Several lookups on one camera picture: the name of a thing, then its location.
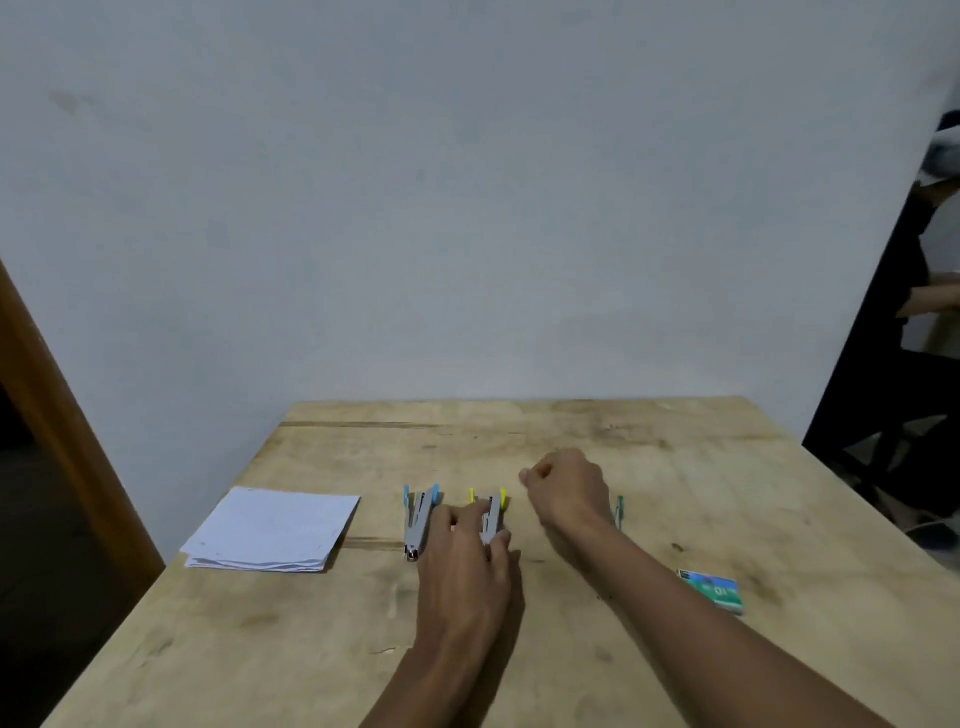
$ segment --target table surface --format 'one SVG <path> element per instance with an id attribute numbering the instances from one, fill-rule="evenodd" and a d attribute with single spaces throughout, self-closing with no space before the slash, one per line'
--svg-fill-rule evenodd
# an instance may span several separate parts
<path id="1" fill-rule="evenodd" d="M 465 724 L 685 725 L 516 482 L 566 446 L 624 496 L 626 533 L 672 568 L 739 581 L 744 619 L 773 642 L 897 725 L 958 724 L 957 577 L 749 402 L 711 398 L 298 404 L 237 484 L 362 496 L 327 573 L 181 555 L 47 725 L 356 725 L 414 636 L 401 488 L 435 482 L 452 504 L 506 486 L 522 550 L 522 599 Z"/>

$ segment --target wooden door frame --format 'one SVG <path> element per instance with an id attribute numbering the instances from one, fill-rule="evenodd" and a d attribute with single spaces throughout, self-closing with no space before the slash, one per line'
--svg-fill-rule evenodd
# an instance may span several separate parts
<path id="1" fill-rule="evenodd" d="M 60 465 L 94 536 L 139 599 L 163 571 L 163 560 L 2 261 L 0 382 Z"/>

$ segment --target green staple box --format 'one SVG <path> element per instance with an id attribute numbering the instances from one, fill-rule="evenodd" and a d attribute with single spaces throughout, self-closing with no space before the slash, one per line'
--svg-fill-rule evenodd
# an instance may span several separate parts
<path id="1" fill-rule="evenodd" d="M 726 609 L 735 615 L 743 614 L 743 601 L 740 599 L 740 590 L 737 588 L 736 582 L 732 579 L 724 579 L 720 576 L 710 576 L 707 573 L 684 571 L 681 569 L 677 569 L 677 574 L 680 575 L 683 581 L 721 609 Z"/>

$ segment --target left hand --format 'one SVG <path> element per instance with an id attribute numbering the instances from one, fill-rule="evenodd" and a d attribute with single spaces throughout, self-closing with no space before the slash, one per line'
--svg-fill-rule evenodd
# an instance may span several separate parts
<path id="1" fill-rule="evenodd" d="M 475 670 L 500 633 L 510 601 L 510 531 L 488 550 L 480 524 L 488 503 L 440 505 L 430 517 L 426 549 L 418 561 L 420 599 L 415 650 L 430 656 L 453 651 Z"/>

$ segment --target white paper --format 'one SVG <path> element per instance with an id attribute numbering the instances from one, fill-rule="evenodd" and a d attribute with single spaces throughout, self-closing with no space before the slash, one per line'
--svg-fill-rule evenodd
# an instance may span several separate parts
<path id="1" fill-rule="evenodd" d="M 186 566 L 321 571 L 359 500 L 233 488 L 183 546 Z"/>

